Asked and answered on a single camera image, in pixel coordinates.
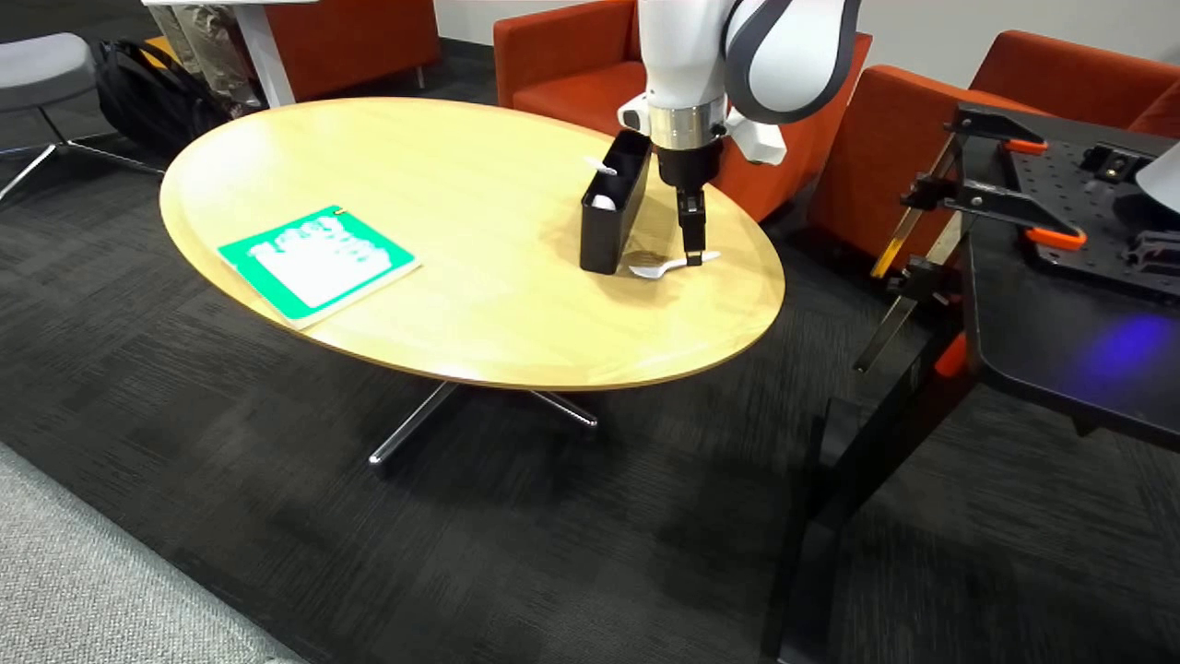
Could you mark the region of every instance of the oval table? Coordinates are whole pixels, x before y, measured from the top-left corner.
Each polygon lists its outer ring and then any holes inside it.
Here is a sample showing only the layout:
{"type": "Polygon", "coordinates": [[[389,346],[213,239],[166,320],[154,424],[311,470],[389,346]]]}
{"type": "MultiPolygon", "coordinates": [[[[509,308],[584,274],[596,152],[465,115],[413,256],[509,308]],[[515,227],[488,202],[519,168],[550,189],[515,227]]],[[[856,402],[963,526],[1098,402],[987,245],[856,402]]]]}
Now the oval table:
{"type": "MultiPolygon", "coordinates": [[[[169,239],[260,315],[439,386],[368,458],[384,464],[458,386],[617,389],[681,378],[751,346],[786,275],[764,227],[707,189],[717,260],[665,279],[580,270],[580,195],[609,135],[455,98],[326,98],[236,116],[187,145],[159,206],[169,239]],[[419,270],[319,315],[284,320],[220,243],[343,206],[419,256],[419,270]]],[[[646,181],[631,253],[681,253],[674,190],[646,181]]]]}

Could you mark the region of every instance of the black bag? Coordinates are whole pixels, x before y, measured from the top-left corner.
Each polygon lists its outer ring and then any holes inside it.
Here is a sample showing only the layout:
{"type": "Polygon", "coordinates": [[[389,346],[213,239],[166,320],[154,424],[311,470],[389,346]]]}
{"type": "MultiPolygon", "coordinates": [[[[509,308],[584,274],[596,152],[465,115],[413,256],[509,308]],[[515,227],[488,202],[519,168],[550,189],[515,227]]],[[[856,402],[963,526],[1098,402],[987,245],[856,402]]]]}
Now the black bag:
{"type": "Polygon", "coordinates": [[[198,132],[230,120],[211,83],[152,43],[105,39],[95,71],[105,116],[152,153],[179,153],[198,132]]]}

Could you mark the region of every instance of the white table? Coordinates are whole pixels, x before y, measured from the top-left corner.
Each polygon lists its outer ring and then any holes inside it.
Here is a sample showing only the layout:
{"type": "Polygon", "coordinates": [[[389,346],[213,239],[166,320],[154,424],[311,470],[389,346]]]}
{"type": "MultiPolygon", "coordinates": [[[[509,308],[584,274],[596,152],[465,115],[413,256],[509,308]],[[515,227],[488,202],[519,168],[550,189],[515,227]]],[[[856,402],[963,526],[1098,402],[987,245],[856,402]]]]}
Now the white table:
{"type": "MultiPolygon", "coordinates": [[[[179,7],[195,0],[143,0],[143,7],[179,7]]],[[[234,7],[236,25],[245,29],[265,106],[294,102],[284,54],[273,43],[265,3],[319,3],[319,0],[217,0],[220,7],[234,7]]]]}

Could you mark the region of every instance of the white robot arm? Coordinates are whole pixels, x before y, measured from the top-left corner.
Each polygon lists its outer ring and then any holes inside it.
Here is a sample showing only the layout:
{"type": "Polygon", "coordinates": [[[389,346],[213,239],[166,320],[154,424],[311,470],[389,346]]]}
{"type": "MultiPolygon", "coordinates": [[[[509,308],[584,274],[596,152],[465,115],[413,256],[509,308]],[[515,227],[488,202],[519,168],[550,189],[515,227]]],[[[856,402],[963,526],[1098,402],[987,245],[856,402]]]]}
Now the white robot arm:
{"type": "Polygon", "coordinates": [[[706,249],[706,184],[726,135],[778,163],[775,126],[814,115],[852,63],[858,0],[639,0],[646,93],[619,126],[646,132],[678,190],[685,256],[706,249]]]}

